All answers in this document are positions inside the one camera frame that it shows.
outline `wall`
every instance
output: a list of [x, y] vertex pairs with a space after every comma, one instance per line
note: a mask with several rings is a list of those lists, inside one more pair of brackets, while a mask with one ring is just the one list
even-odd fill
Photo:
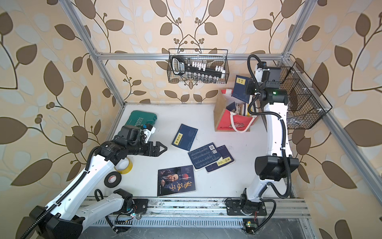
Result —
[[[304, 3], [302, 0], [72, 2], [97, 50], [117, 53], [168, 53], [170, 48], [281, 53]], [[169, 83], [165, 61], [110, 60], [105, 64], [128, 103], [214, 103], [217, 89], [232, 87], [236, 74], [248, 75], [245, 61], [230, 61], [227, 85]]]
[[[377, 0], [319, 0], [291, 55], [379, 174], [381, 10]], [[322, 238], [380, 238], [382, 207], [325, 124], [289, 136], [301, 160], [294, 186]]]
[[14, 238], [20, 224], [19, 238], [30, 223], [23, 217], [69, 184], [119, 110], [102, 95], [104, 80], [56, 3], [0, 1], [3, 238]]

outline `black electrical tape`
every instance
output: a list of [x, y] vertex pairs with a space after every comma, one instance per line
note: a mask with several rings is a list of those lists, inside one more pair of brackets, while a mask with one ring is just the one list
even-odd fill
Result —
[[122, 180], [122, 176], [120, 173], [114, 171], [114, 172], [111, 172], [109, 173], [106, 177], [105, 177], [105, 180], [104, 180], [104, 183], [105, 183], [105, 186], [108, 187], [108, 188], [113, 188], [113, 187], [116, 187]]

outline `bag handle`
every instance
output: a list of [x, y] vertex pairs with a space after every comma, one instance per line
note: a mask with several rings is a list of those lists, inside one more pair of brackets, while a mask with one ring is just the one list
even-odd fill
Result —
[[249, 122], [249, 124], [247, 125], [247, 127], [245, 128], [245, 130], [238, 130], [238, 129], [236, 129], [236, 127], [235, 127], [235, 122], [233, 121], [233, 116], [235, 115], [235, 113], [234, 112], [232, 112], [232, 111], [230, 111], [230, 117], [231, 117], [231, 125], [232, 125], [232, 128], [236, 131], [236, 132], [239, 132], [239, 133], [244, 133], [245, 131], [247, 131], [248, 130], [248, 128], [251, 126], [251, 124], [253, 123], [253, 121], [255, 120], [255, 115], [254, 116], [252, 116], [252, 120], [251, 120], [251, 122]]

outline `metal wire basket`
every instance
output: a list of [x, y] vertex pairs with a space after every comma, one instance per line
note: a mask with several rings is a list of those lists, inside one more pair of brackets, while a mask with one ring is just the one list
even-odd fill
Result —
[[227, 84], [230, 74], [228, 50], [223, 49], [169, 49], [167, 76], [170, 83], [221, 83]]
[[[311, 85], [304, 83], [297, 73], [300, 71], [295, 64], [292, 67], [281, 67], [280, 88], [287, 90], [289, 100], [286, 124], [288, 129], [310, 129], [333, 106], [318, 87], [315, 87], [313, 81]], [[327, 106], [321, 104], [314, 97], [314, 93], [326, 101]]]

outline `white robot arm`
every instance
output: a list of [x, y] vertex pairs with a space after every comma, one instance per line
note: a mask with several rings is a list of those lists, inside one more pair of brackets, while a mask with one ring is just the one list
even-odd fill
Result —
[[112, 141], [95, 147], [89, 154], [85, 168], [55, 199], [45, 207], [36, 206], [29, 214], [36, 221], [22, 235], [25, 239], [36, 228], [37, 233], [46, 239], [77, 239], [80, 234], [102, 217], [122, 211], [131, 212], [133, 195], [122, 189], [115, 190], [109, 197], [80, 209], [81, 203], [96, 184], [114, 167], [127, 165], [127, 155], [159, 156], [167, 147], [148, 141], [155, 131], [149, 124], [142, 128], [123, 126]]

